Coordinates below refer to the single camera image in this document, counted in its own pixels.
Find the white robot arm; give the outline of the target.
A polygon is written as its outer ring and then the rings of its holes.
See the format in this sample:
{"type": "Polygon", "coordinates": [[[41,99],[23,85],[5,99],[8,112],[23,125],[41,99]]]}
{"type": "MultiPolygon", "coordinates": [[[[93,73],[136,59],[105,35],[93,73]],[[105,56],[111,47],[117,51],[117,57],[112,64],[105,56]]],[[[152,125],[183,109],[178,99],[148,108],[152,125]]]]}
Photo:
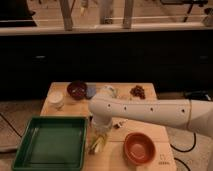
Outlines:
{"type": "Polygon", "coordinates": [[[121,100],[96,94],[88,104],[93,122],[108,125],[113,117],[183,129],[213,139],[213,102],[200,100],[121,100]]]}

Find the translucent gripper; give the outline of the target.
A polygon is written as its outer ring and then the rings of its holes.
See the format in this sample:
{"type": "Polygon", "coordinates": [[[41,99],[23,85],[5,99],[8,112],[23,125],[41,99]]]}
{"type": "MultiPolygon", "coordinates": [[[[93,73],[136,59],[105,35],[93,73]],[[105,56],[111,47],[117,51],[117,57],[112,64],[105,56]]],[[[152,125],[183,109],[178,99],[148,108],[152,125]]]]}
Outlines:
{"type": "Polygon", "coordinates": [[[108,133],[112,128],[112,119],[107,117],[93,117],[91,121],[91,128],[93,141],[96,141],[99,138],[101,138],[103,141],[106,141],[108,138],[108,133]]]}

